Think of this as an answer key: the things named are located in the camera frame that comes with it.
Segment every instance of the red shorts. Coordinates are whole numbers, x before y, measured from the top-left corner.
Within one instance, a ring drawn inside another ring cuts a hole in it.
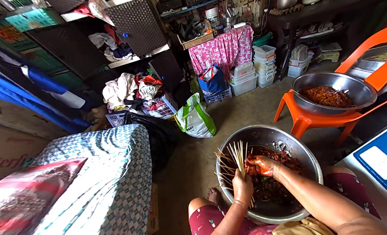
[[[352,200],[373,216],[381,219],[365,188],[356,176],[346,173],[332,173],[324,177],[324,185]],[[227,210],[218,206],[205,205],[194,211],[189,218],[192,235],[210,235],[222,221]],[[240,235],[271,235],[277,225],[258,226],[244,218]]]

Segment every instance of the blue shopping bag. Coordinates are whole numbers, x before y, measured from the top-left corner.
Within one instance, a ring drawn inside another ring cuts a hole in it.
[[[214,64],[199,75],[199,86],[204,95],[215,95],[227,89],[222,70]]]

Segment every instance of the orange plastic chair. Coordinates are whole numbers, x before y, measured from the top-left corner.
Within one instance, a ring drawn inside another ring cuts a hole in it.
[[[362,56],[365,51],[381,43],[387,43],[387,28],[379,31],[378,33],[372,35],[370,38],[364,41],[362,45],[360,45],[346,59],[346,61],[344,61],[343,64],[336,69],[335,72],[345,73],[358,60],[358,58]],[[379,91],[387,83],[387,62],[379,69],[377,69],[374,73],[372,73],[368,78],[366,78],[365,82],[371,84],[377,91]],[[349,111],[340,115],[319,116],[301,109],[295,103],[293,99],[293,91],[290,90],[288,93],[285,93],[283,95],[273,121],[278,121],[279,115],[286,104],[289,108],[294,122],[291,134],[293,134],[297,138],[301,138],[304,132],[310,128],[344,126],[344,131],[342,132],[340,138],[337,140],[336,143],[339,146],[353,130],[360,118],[364,117],[365,115],[368,115],[369,113],[376,110],[380,106],[383,106],[386,103],[387,101],[369,110],[363,115],[355,111]]]

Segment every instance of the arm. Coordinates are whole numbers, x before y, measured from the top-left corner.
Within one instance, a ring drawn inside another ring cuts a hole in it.
[[[387,234],[387,226],[335,191],[262,158],[266,174],[281,182],[317,220],[340,235]]]
[[[230,206],[221,223],[212,232],[212,235],[237,235],[240,231],[240,225],[243,222],[253,195],[252,179],[249,175],[243,178],[240,170],[237,169],[233,179],[233,189],[233,204]]]

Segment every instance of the concrete floor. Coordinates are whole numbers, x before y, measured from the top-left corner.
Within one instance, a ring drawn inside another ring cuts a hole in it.
[[[310,67],[309,72],[334,71],[339,63],[323,62]],[[289,110],[283,110],[274,123],[282,95],[291,88],[291,77],[284,78],[266,88],[256,89],[207,108],[217,127],[212,138],[193,138],[181,133],[181,139],[167,167],[153,177],[158,184],[159,231],[157,235],[190,234],[188,205],[196,197],[207,196],[208,188],[217,187],[214,174],[217,151],[223,141],[234,131],[251,124],[267,124],[290,131],[292,118]],[[302,141],[311,149],[322,167],[333,165],[343,155],[338,148],[327,149],[338,138],[337,128],[316,128],[306,131]]]

